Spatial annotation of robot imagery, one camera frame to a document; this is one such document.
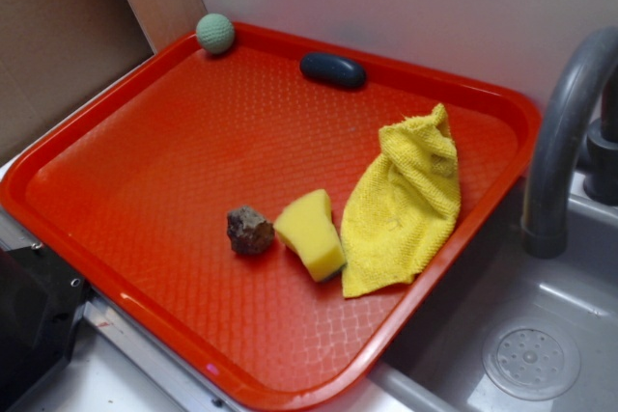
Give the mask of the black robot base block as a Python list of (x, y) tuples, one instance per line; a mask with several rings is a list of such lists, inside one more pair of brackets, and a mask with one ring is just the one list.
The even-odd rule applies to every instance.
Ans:
[(1, 252), (1, 409), (13, 411), (72, 357), (90, 286), (52, 249)]

